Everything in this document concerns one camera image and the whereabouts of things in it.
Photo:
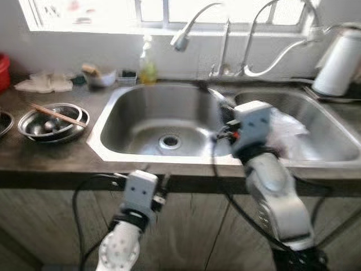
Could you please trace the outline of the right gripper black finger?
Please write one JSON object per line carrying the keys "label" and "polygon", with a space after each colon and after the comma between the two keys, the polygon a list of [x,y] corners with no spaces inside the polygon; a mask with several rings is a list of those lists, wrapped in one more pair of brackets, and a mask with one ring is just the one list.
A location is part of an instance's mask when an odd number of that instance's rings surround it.
{"label": "right gripper black finger", "polygon": [[222,120],[232,120],[232,103],[230,103],[224,96],[214,97],[218,103],[220,117]]}

